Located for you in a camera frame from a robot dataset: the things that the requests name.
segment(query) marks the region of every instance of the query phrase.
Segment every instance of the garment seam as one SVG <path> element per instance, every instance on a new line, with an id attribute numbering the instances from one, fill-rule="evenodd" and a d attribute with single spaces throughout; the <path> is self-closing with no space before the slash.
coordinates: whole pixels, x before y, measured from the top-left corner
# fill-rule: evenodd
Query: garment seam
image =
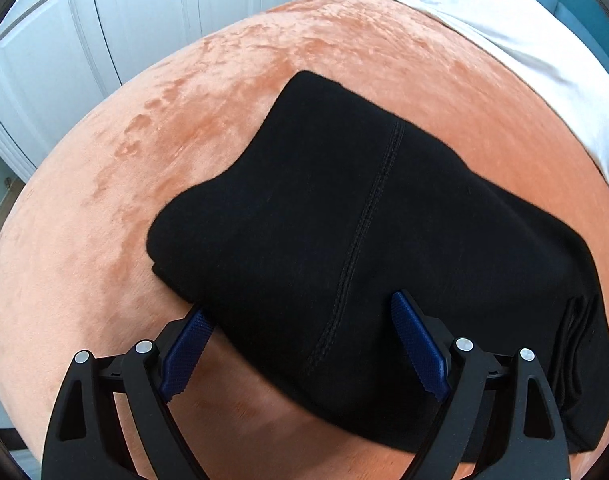
<path id="1" fill-rule="evenodd" d="M 331 315 L 329 316 L 329 320 L 322 331 L 315 348 L 304 362 L 304 373 L 306 376 L 311 375 L 317 369 L 318 365 L 329 354 L 329 351 L 335 342 L 337 329 L 340 326 L 347 306 L 349 290 L 351 282 L 353 281 L 355 268 L 357 267 L 357 261 L 363 247 L 363 242 L 369 231 L 369 227 L 371 226 L 371 220 L 373 219 L 380 202 L 380 197 L 382 196 L 385 184 L 391 173 L 391 168 L 395 162 L 403 136 L 404 124 L 396 118 L 395 123 L 393 124 L 391 137 L 389 138 L 387 148 L 382 157 L 382 162 L 380 163 L 380 168 L 373 180 L 371 190 L 369 191 L 369 195 L 367 196 L 366 203 L 364 204 L 360 215 L 360 220 L 355 229 L 353 241 L 349 246 L 347 254 L 345 254 L 345 263 L 342 267 L 340 279 L 337 284 Z"/>

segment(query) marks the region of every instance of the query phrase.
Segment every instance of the textured blue pad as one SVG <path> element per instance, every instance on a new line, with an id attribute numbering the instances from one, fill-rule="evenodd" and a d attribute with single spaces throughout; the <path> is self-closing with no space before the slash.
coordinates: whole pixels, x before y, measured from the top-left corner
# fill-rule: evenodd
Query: textured blue pad
<path id="1" fill-rule="evenodd" d="M 204 317 L 202 310 L 198 310 L 182 329 L 162 364 L 159 392 L 166 402 L 187 387 L 213 331 L 214 326 Z"/>
<path id="2" fill-rule="evenodd" d="M 442 352 L 407 298 L 396 292 L 391 298 L 391 318 L 424 389 L 444 402 L 451 393 Z"/>

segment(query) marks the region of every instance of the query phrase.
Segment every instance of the white sheet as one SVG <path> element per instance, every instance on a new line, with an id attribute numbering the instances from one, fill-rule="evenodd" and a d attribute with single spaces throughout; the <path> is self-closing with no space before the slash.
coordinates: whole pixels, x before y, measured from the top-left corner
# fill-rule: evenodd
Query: white sheet
<path id="1" fill-rule="evenodd" d="M 540 94 L 609 185 L 609 75 L 536 0 L 397 0 L 456 30 Z"/>

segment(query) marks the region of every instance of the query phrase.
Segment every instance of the orange blanket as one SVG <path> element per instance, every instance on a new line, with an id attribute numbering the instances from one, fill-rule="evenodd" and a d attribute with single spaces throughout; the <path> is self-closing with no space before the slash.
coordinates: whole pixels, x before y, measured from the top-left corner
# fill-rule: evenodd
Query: orange blanket
<path id="1" fill-rule="evenodd" d="M 433 133 L 473 171 L 587 242 L 609 320 L 609 188 L 562 120 L 456 32 L 392 0 L 299 0 L 146 70 L 98 105 L 22 192 L 0 237 L 0 397 L 41 456 L 73 354 L 122 353 L 188 305 L 144 241 L 173 196 L 228 168 L 299 70 L 339 81 Z M 347 434 L 284 398 L 222 333 L 171 411 L 212 479 L 399 478 L 412 456 Z M 153 478 L 126 402 L 120 415 Z M 572 457 L 580 478 L 609 442 Z M 458 476 L 471 471 L 462 465 Z"/>

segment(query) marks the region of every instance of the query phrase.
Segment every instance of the folded black clothing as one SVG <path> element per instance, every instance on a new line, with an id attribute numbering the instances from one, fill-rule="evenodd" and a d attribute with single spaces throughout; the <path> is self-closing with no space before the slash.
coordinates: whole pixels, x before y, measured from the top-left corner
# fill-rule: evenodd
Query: folded black clothing
<path id="1" fill-rule="evenodd" d="M 365 438 L 417 451 L 437 412 L 391 320 L 403 288 L 485 351 L 533 349 L 572 452 L 606 427 L 609 329 L 584 240 L 321 76 L 294 76 L 240 158 L 159 213 L 147 250 L 273 384 Z"/>

